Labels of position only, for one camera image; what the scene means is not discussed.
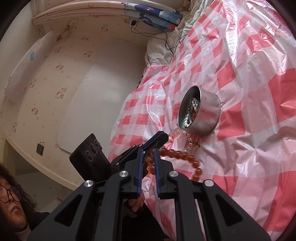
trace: power cord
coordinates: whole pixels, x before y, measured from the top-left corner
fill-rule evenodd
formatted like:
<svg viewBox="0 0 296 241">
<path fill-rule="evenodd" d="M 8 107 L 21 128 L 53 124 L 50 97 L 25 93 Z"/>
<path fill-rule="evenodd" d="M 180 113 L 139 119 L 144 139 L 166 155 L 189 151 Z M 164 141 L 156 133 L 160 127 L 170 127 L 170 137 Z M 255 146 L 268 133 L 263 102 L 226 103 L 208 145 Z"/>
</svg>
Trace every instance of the power cord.
<svg viewBox="0 0 296 241">
<path fill-rule="evenodd" d="M 187 36 L 187 34 L 183 35 L 183 36 L 179 39 L 178 44 L 177 44 L 175 47 L 170 48 L 170 46 L 169 46 L 169 44 L 168 44 L 168 34 L 167 34 L 166 32 L 162 31 L 162 32 L 160 32 L 160 33 L 157 33 L 157 34 L 165 33 L 165 35 L 166 35 L 166 39 L 161 39 L 161 38 L 157 38 L 157 37 L 154 37 L 154 36 L 144 35 L 144 34 L 150 34 L 150 35 L 156 35 L 156 34 L 151 34 L 151 33 L 141 33 L 140 31 L 138 31 L 137 29 L 134 28 L 135 25 L 136 25 L 136 21 L 133 20 L 133 21 L 131 22 L 131 31 L 132 31 L 134 34 L 141 34 L 141 35 L 143 35 L 143 36 L 145 36 L 145 37 L 152 37 L 152 38 L 156 38 L 156 39 L 160 39 L 160 40 L 165 41 L 165 48 L 166 48 L 167 50 L 170 50 L 170 51 L 172 52 L 172 54 L 174 54 L 173 51 L 172 51 L 172 49 L 177 48 L 178 45 L 179 45 L 179 43 L 180 43 L 180 41 L 181 41 L 181 39 L 182 39 L 183 37 Z"/>
</svg>

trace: eyeglasses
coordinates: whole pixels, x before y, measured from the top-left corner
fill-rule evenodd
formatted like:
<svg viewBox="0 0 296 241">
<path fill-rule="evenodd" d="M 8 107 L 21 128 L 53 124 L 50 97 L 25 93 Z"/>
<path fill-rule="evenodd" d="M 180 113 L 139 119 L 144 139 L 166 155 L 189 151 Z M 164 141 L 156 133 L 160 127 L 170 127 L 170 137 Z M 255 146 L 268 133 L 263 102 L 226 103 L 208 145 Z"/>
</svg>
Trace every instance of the eyeglasses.
<svg viewBox="0 0 296 241">
<path fill-rule="evenodd" d="M 1 202 L 8 203 L 9 201 L 8 191 L 10 192 L 10 195 L 15 201 L 20 202 L 21 194 L 16 187 L 12 186 L 9 189 L 6 189 L 4 186 L 0 185 L 0 201 Z"/>
</svg>

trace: camera lens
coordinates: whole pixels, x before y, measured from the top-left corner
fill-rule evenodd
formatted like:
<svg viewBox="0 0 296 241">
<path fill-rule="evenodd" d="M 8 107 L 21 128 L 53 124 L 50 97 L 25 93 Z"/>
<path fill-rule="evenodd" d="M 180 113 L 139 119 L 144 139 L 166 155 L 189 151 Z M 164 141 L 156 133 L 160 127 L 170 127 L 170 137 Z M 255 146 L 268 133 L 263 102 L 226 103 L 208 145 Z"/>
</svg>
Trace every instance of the camera lens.
<svg viewBox="0 0 296 241">
<path fill-rule="evenodd" d="M 90 160 L 90 161 L 92 161 L 92 155 L 91 155 L 91 153 L 89 151 L 86 151 L 85 154 L 86 154 L 87 159 Z"/>
<path fill-rule="evenodd" d="M 96 148 L 94 147 L 93 144 L 90 144 L 90 149 L 91 149 L 91 152 L 96 155 Z"/>
<path fill-rule="evenodd" d="M 94 140 L 94 145 L 99 148 L 99 143 L 97 142 L 97 140 Z"/>
</svg>

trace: mouth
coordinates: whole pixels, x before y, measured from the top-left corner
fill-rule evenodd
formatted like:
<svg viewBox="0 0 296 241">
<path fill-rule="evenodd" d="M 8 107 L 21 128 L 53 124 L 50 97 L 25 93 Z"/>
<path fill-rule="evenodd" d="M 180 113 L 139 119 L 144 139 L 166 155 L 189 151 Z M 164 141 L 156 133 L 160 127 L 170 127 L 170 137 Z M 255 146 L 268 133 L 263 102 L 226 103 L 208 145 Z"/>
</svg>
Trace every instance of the mouth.
<svg viewBox="0 0 296 241">
<path fill-rule="evenodd" d="M 14 205 L 11 209 L 11 213 L 14 211 L 14 210 L 20 210 L 20 208 L 17 206 L 17 205 Z"/>
</svg>

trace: white board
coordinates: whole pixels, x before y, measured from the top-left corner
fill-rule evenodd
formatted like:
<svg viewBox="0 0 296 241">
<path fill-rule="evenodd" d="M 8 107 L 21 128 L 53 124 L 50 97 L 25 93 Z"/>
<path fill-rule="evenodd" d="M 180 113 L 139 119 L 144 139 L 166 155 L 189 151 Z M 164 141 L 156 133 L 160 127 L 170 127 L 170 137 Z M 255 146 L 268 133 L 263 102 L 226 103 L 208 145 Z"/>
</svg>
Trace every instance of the white board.
<svg viewBox="0 0 296 241">
<path fill-rule="evenodd" d="M 91 133 L 107 153 L 119 111 L 142 78 L 146 48 L 118 39 L 100 43 L 97 59 L 74 94 L 57 136 L 58 145 L 70 153 Z"/>
</svg>

